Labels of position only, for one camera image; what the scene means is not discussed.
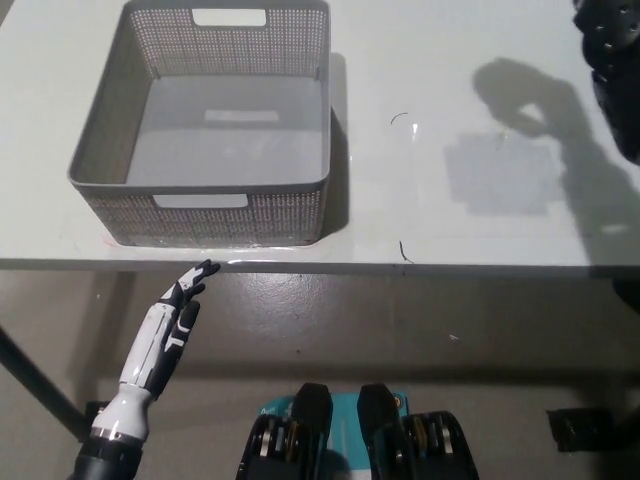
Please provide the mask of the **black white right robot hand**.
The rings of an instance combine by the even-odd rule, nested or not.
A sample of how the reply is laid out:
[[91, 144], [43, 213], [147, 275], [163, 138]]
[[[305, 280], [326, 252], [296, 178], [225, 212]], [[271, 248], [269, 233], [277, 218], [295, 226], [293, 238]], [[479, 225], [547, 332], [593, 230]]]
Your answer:
[[573, 7], [583, 56], [595, 72], [610, 78], [639, 69], [638, 1], [581, 0]]

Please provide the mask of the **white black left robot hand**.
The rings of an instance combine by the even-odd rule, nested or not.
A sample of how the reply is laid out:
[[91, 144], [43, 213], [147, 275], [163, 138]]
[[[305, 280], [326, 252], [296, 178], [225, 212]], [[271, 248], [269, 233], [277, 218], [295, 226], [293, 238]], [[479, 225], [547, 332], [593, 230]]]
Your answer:
[[184, 352], [200, 304], [194, 297], [221, 265], [210, 260], [184, 273], [147, 311], [122, 369], [118, 392], [93, 420], [91, 435], [141, 446], [149, 435], [148, 409], [166, 388]]

